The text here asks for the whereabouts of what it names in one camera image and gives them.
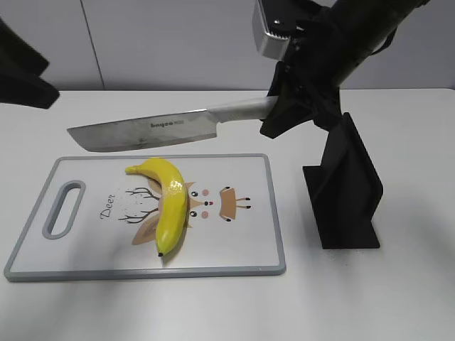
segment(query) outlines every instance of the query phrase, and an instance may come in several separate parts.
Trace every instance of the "black object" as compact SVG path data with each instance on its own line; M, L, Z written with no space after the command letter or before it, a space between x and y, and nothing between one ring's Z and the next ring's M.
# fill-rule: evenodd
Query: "black object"
M429 0L337 0L331 8L311 0L260 1L269 31L290 37L268 94L278 100L261 134L274 139L310 120L329 131L321 165L304 167L322 246L378 248L371 218L382 184L351 117L341 113L339 87L367 57L388 48L401 21Z
M374 249L382 184L348 113L328 134L320 166L304 174L324 249Z
M48 65L0 19L0 102L48 109L60 96L40 78Z
M388 47L398 25L428 0L260 0L269 31L290 37L269 96L279 96L261 134L275 138L313 120L330 131L341 120L340 84L367 57ZM381 48L375 51L382 41Z

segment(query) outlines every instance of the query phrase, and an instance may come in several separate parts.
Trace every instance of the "banana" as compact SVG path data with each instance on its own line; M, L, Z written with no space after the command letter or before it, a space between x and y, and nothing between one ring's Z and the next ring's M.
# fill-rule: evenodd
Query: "banana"
M163 158L150 158L139 166L128 167L127 174L142 174L160 182L162 208L156 226L158 256L169 253L178 243L188 214L188 190L180 171Z

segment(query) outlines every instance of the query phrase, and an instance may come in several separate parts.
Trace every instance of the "white knife handle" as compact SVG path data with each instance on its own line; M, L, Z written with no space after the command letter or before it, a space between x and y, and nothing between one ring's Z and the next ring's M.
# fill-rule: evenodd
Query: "white knife handle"
M220 123L243 119L265 119L277 103L277 96L247 99L207 108Z

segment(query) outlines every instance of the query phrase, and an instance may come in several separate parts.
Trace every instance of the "white table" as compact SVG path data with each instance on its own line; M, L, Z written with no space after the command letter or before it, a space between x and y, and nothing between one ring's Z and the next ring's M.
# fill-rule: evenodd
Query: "white table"
M263 92L63 92L51 110L0 104L0 263L13 249L54 160L93 155L66 128L197 109ZM312 123L276 140L260 122L218 138L122 155L265 153L287 272L249 278L9 283L0 340L453 340L455 92L342 94L385 187L378 250L321 249L302 165L321 159Z

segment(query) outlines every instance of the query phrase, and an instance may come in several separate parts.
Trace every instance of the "gray cutting board rim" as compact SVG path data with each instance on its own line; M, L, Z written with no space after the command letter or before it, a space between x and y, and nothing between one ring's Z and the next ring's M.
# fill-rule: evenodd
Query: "gray cutting board rim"
M89 270L89 271L12 271L16 256L31 227L36 211L53 179L58 166L63 161L89 161L89 160L126 160L148 158L262 158L267 177L270 207L274 223L274 234L277 243L279 263L266 266L216 266L216 267L185 267L163 269L119 269L119 270ZM274 197L272 174L269 159L264 154L202 154L202 155L150 155L150 156L67 156L56 160L48 176L43 189L38 196L30 217L24 226L22 233L12 251L4 268L4 275L9 281L74 281L74 280L102 280L102 279L141 279L141 278L177 278L177 277L205 277L205 276L273 276L286 271L284 250L282 245L281 231L277 215L277 206Z

